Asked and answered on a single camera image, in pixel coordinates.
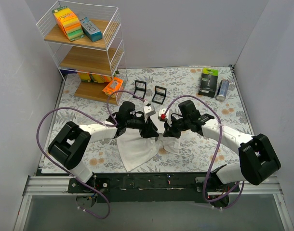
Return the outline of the white garment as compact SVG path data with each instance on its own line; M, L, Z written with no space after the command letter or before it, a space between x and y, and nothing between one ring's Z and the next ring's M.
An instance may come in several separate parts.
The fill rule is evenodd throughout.
M158 133L155 138L142 138L139 131L128 128L117 138L118 151L127 172L153 158L161 148L172 154L179 154L180 139L164 137L164 122L155 122Z

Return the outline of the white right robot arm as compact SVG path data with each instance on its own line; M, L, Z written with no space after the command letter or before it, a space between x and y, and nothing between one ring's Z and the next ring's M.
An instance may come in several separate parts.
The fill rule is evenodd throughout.
M223 126L209 114L200 114L193 101L179 104L181 117L175 118L169 109L161 109L158 118L164 122L164 136L179 138L181 132L190 130L203 137L220 141L239 156L237 164L223 165L211 172L211 187L224 190L229 183L248 181L259 185L281 168L280 161L269 138L256 136Z

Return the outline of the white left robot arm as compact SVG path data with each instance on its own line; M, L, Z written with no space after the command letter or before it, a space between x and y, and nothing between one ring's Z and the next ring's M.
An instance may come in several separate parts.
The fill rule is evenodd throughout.
M154 107L149 103L145 103L142 112L137 112L134 103L125 101L117 112L103 122L89 125L67 122L50 143L48 153L76 177L84 192L89 193L95 188L95 180L92 171L82 160L88 144L117 138L128 128L138 130L144 139L158 137L158 129L150 118L155 113Z

